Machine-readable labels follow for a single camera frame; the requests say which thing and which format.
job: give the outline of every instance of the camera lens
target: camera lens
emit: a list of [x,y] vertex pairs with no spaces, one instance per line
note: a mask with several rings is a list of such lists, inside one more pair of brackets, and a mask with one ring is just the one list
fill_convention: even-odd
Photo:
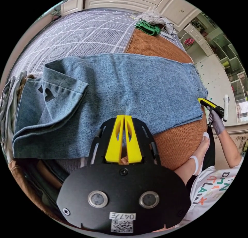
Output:
[[102,191],[93,191],[88,196],[88,202],[95,208],[103,208],[108,204],[108,197]]
[[139,204],[146,209],[151,209],[159,203],[159,196],[154,191],[147,191],[140,196]]

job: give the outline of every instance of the gray glove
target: gray glove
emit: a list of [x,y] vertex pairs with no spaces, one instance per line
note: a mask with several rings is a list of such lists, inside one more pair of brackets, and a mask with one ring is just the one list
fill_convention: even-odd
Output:
[[213,128],[216,131],[217,135],[220,135],[225,130],[225,126],[222,122],[222,119],[214,110],[209,113],[208,120],[209,122],[213,123]]

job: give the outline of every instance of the white t-shirt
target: white t-shirt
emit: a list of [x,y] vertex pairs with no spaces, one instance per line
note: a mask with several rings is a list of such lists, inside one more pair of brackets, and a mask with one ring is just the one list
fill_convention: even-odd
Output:
[[244,157],[242,157],[239,165],[233,168],[216,171],[214,166],[210,166],[201,172],[191,188],[191,206],[184,219],[176,227],[196,220],[209,210],[226,192],[237,175],[243,160]]

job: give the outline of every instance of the jeans pocket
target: jeans pocket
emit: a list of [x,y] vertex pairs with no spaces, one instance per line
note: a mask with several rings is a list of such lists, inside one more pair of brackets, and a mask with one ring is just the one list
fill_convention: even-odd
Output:
[[197,89],[197,91],[204,91],[206,94],[207,89],[204,87],[203,83],[201,82],[200,75],[197,71],[190,71],[192,81]]

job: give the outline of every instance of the person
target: person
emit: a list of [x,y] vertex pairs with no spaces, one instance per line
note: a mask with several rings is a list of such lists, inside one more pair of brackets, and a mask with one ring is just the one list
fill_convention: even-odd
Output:
[[[244,160],[244,157],[240,155],[237,146],[226,131],[222,119],[214,110],[209,114],[208,120],[212,122],[220,140],[229,168],[216,170],[213,164],[201,170],[201,168],[204,168],[204,157],[210,146],[209,130],[204,132],[201,143],[194,154],[174,171],[186,186],[193,179],[190,189],[191,206],[183,220],[169,229],[188,224],[209,210],[226,192]],[[164,230],[167,230],[166,226],[155,232]]]

